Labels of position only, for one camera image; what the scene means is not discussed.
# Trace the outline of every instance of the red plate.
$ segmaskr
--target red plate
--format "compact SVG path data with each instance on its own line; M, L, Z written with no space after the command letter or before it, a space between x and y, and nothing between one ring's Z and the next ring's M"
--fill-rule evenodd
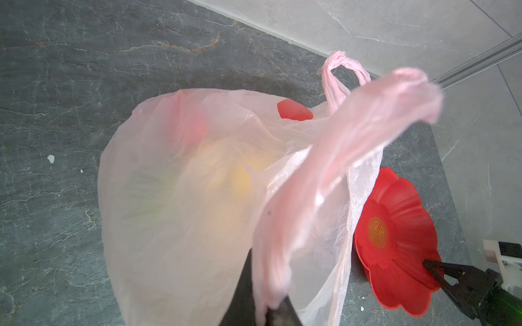
M437 232L413 184L383 167L354 236L373 293L387 309L423 316L440 288L422 265L441 260Z

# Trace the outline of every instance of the red flower-shaped plate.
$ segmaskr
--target red flower-shaped plate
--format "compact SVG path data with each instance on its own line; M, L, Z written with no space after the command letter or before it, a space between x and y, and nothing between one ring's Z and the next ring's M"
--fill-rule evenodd
M402 307L420 317L440 288L424 268L424 259L441 260L435 225L413 184L381 168L364 204L355 248L373 293L387 309Z

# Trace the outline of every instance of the red bowl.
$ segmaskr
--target red bowl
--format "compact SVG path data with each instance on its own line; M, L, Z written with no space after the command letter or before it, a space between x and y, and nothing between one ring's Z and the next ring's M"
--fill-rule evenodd
M364 204L354 242L381 305L423 316L440 285L422 262L440 261L441 256L435 225L410 181L381 168Z

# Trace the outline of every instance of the bag handle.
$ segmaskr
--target bag handle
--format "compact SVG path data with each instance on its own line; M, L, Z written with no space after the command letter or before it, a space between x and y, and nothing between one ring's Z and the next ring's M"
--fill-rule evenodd
M344 51L336 51L330 54L321 69L321 79L323 81L323 89L325 91L326 102L328 102L330 115L337 111L346 97L350 95L350 90L331 73L332 69L341 65L355 72L360 86L372 81L370 74L368 74L362 65L357 60L346 57Z

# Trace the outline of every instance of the tile grout line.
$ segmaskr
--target tile grout line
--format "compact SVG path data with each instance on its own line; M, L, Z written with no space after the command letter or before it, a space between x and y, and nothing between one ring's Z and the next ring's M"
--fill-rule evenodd
M488 15L488 13L486 13L481 7L479 7L479 5L477 5L475 3L475 1L473 0L470 0L471 3L473 3L481 12L484 13L484 15L486 15L489 19L491 19L498 27L500 27L501 30L503 30L507 35L509 35L510 38L513 38L513 36L511 36L511 34L509 34L504 28L502 28L502 26L499 25L499 23L497 23L493 18L491 18L490 15Z
M496 65L499 68L500 75L504 79L504 83L506 83L507 89L509 90L509 93L511 94L511 97L513 98L513 101L515 101L515 105L517 106L518 111L520 112L520 115L522 116L522 111L520 110L520 106L518 106L517 100L515 96L513 95L513 92L511 91L511 87L509 87L509 83L506 80L506 77L504 77L504 74L502 73L502 69L500 69L500 65Z

